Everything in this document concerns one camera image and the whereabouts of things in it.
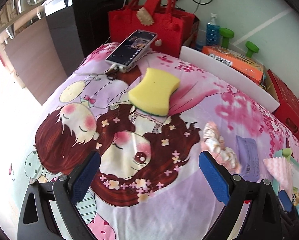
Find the green microfiber cloth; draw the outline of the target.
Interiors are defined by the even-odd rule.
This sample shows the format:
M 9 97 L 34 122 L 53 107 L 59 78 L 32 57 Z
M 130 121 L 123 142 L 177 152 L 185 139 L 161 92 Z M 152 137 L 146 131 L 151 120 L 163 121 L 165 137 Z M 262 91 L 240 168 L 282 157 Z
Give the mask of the green microfiber cloth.
M 285 148 L 282 150 L 282 156 L 285 157 L 287 160 L 289 160 L 292 156 L 292 149 L 291 148 Z

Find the pink white scrunchie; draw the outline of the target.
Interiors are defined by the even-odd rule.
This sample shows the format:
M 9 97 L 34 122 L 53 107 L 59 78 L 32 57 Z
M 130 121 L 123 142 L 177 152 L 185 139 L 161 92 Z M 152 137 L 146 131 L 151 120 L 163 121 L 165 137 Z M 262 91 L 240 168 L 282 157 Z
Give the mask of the pink white scrunchie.
M 203 129 L 200 142 L 202 151 L 209 151 L 219 165 L 223 165 L 231 174 L 239 174 L 241 165 L 232 148 L 226 147 L 224 138 L 220 135 L 217 125 L 210 121 Z

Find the cartoon print bedsheet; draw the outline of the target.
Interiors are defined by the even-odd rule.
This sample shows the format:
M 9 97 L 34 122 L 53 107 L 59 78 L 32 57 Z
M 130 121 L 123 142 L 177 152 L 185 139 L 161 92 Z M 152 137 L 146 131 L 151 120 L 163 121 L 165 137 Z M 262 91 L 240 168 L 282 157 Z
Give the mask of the cartoon print bedsheet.
M 238 155 L 236 136 L 256 141 L 260 181 L 271 178 L 263 159 L 299 140 L 255 100 L 206 70 L 150 52 L 130 72 L 105 75 L 116 43 L 93 51 L 41 108 L 0 80 L 0 226 L 17 232 L 30 179 L 69 174 L 91 151 L 100 170 L 77 209 L 98 239 L 201 239 L 223 205 L 198 164 L 207 122 Z M 136 108 L 128 92 L 147 68 L 180 79 L 167 116 Z

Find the yellow sponge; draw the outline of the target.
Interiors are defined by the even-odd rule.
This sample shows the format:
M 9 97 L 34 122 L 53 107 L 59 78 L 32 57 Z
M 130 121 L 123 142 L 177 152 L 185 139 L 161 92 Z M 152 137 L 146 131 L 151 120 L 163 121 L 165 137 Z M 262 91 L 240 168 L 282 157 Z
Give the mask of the yellow sponge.
M 167 116 L 171 95 L 180 79 L 164 70 L 147 68 L 141 82 L 128 92 L 129 101 L 151 115 Z

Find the white foam board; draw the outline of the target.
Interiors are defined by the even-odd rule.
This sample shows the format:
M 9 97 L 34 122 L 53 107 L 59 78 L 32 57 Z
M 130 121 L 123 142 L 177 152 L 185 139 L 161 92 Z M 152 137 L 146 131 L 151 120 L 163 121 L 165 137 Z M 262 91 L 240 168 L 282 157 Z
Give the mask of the white foam board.
M 271 96 L 263 88 L 259 87 L 248 77 L 206 54 L 190 47 L 182 46 L 179 59 L 206 70 L 228 84 L 236 87 L 238 90 L 254 99 L 258 104 L 266 108 L 270 113 L 274 113 L 274 111 L 276 111 L 280 106 L 280 103 L 273 96 Z

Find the purple wipes packet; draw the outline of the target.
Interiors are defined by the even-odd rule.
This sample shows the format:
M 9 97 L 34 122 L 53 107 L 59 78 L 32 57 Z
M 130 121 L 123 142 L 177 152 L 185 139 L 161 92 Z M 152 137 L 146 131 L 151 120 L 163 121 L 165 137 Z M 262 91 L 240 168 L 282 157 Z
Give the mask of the purple wipes packet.
M 260 178 L 260 168 L 257 144 L 254 139 L 236 136 L 241 176 L 244 180 L 257 182 Z

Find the blue water bottle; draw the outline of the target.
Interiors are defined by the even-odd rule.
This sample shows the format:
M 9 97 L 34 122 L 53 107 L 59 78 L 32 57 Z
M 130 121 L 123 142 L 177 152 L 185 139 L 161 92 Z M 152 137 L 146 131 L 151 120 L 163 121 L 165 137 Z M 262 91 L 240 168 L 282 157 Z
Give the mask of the blue water bottle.
M 220 26 L 217 23 L 217 15 L 211 14 L 210 20 L 206 25 L 206 45 L 214 46 L 219 43 L 219 29 Z

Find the red felt bag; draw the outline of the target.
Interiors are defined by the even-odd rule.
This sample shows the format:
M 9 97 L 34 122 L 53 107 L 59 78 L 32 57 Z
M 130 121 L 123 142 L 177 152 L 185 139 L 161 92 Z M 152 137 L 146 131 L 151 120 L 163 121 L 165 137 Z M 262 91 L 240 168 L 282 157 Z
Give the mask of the red felt bag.
M 108 13 L 111 42 L 121 43 L 136 30 L 150 31 L 158 35 L 153 50 L 179 57 L 182 46 L 191 41 L 198 18 L 176 9 L 176 0 L 167 0 L 165 7 L 161 0 L 146 0 L 143 5 L 139 1 Z

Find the red gift box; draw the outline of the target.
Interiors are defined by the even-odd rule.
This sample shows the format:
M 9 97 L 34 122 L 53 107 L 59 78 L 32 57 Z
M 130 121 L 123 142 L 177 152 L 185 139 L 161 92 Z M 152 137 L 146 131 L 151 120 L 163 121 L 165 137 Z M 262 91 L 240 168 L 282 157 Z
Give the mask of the red gift box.
M 280 106 L 274 116 L 282 122 L 299 140 L 299 101 L 289 87 L 272 71 L 267 71 L 277 95 Z

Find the pink fluffy towel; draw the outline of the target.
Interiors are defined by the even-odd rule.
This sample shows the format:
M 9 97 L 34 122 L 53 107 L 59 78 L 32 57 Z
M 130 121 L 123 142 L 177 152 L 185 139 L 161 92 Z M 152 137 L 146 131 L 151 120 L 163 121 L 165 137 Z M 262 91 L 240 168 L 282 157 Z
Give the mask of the pink fluffy towel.
M 263 163 L 271 176 L 279 183 L 281 190 L 291 196 L 293 193 L 292 169 L 285 157 L 263 159 Z

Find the orange cardboard box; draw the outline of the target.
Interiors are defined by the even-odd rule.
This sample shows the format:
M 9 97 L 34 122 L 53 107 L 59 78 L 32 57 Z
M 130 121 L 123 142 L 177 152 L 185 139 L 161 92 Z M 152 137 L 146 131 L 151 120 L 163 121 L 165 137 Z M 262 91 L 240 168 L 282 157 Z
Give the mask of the orange cardboard box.
M 221 46 L 204 46 L 202 52 L 239 71 L 257 85 L 261 84 L 263 81 L 264 66 L 253 59 Z

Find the smartphone on stand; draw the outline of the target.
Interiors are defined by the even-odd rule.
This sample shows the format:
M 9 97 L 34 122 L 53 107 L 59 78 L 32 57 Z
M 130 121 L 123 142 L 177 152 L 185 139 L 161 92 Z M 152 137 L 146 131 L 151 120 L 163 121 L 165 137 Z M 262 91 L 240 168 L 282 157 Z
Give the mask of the smartphone on stand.
M 145 30 L 134 31 L 105 59 L 110 64 L 110 70 L 121 73 L 130 71 L 150 51 L 150 45 L 157 36 L 156 33 Z

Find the green dumbbell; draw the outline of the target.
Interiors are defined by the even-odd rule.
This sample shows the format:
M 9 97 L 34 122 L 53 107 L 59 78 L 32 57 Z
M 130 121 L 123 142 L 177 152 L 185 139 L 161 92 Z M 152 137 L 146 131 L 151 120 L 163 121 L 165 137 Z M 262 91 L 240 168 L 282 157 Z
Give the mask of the green dumbbell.
M 236 40 L 232 45 L 233 46 L 237 46 L 238 44 L 240 44 L 243 41 L 245 41 L 246 42 L 245 46 L 247 48 L 247 52 L 246 52 L 245 55 L 246 55 L 246 57 L 252 58 L 253 54 L 257 54 L 260 49 L 254 43 L 248 41 L 248 38 L 250 36 L 254 35 L 255 33 L 257 33 L 259 30 L 261 30 L 260 27 L 256 27 L 255 29 L 252 29 L 252 31 L 248 32 L 243 37 L 241 37 L 238 40 Z M 219 34 L 222 37 L 221 46 L 223 48 L 228 49 L 230 39 L 234 38 L 234 36 L 235 36 L 234 31 L 232 31 L 231 29 L 228 29 L 228 28 L 220 28 L 219 29 Z

